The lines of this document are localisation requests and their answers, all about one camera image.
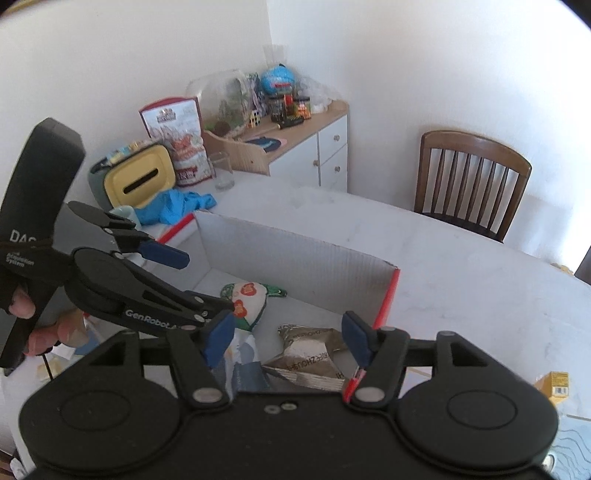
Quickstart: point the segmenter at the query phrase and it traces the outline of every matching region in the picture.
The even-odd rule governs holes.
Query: small yellow package
[[[567,372],[550,372],[540,378],[534,386],[554,405],[558,405],[569,397],[569,374]]]

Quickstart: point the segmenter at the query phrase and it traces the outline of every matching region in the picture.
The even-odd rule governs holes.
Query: finger
[[[57,336],[64,345],[74,348],[88,343],[88,333],[84,326],[83,313],[79,309],[62,313],[57,321]]]
[[[41,355],[48,348],[54,346],[57,341],[57,324],[33,330],[29,335],[25,354],[28,356]]]
[[[12,295],[12,304],[9,306],[8,311],[19,318],[29,319],[35,315],[35,304],[19,286]]]

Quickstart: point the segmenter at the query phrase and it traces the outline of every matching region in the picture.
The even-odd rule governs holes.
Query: stuffed toy
[[[234,302],[236,328],[251,332],[267,305],[267,297],[285,297],[285,290],[272,285],[244,282],[230,283],[220,293],[221,298]]]

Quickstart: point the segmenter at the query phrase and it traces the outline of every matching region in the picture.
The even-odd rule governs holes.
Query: chair backrest
[[[430,210],[426,212],[424,204],[425,197],[427,195],[429,168],[433,150],[440,150],[441,153],[439,154],[437,174],[434,178],[433,199],[431,201]],[[444,176],[443,173],[445,170],[447,171],[446,157],[451,156],[451,153],[446,155],[446,152],[453,152],[453,156],[451,165],[449,167],[447,186],[445,187],[443,210],[441,213],[437,213],[436,209],[439,201],[439,194],[441,192],[441,183]],[[454,185],[456,182],[456,171],[458,164],[461,163],[462,159],[464,161],[462,177],[460,180],[459,189],[457,190],[457,193],[455,193]],[[476,168],[476,172],[474,173],[470,166],[472,163],[476,163],[476,160],[478,161],[478,166]],[[497,166],[501,166],[503,169],[502,174],[496,169]],[[474,223],[470,221],[470,217],[473,214],[473,208],[475,206],[476,199],[479,197],[478,194],[480,185],[483,184],[481,180],[485,175],[484,172],[487,170],[488,178],[484,187],[482,199],[480,200],[476,222]],[[499,211],[501,200],[505,193],[505,186],[507,184],[508,173],[510,170],[516,172],[518,176],[515,181],[511,197],[507,204],[505,214],[501,220],[497,232],[494,233],[492,232],[492,227]],[[421,138],[421,153],[418,164],[417,193],[415,197],[414,211],[417,213],[425,213],[426,215],[430,215],[468,229],[472,229],[470,225],[474,225],[477,228],[472,229],[473,231],[477,231],[479,233],[485,232],[483,233],[484,235],[502,242],[507,230],[509,229],[511,221],[515,216],[515,212],[517,211],[517,207],[519,206],[519,202],[523,196],[525,185],[527,184],[530,174],[531,165],[524,157],[509,147],[495,142],[494,140],[479,137],[478,135],[450,130],[427,132]],[[467,198],[465,193],[468,179],[473,175],[474,181],[472,183],[472,189],[467,201],[467,208],[465,213],[462,215],[463,220],[457,221],[460,220],[460,211],[463,211],[462,205],[465,198]],[[489,202],[490,193],[494,183],[498,183],[498,189],[496,191],[492,209],[490,210],[488,223],[486,224],[486,227],[484,227],[481,226],[481,221],[487,210],[487,204]],[[456,201],[455,205],[451,206],[450,203],[453,197],[456,198]],[[448,213],[450,207],[453,208],[452,213]]]

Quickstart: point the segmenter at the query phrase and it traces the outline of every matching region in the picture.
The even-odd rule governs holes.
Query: blue latex glove
[[[175,225],[188,213],[216,206],[212,195],[199,195],[194,192],[183,193],[170,189],[160,192],[146,207],[136,208],[135,214],[142,225],[165,223]]]

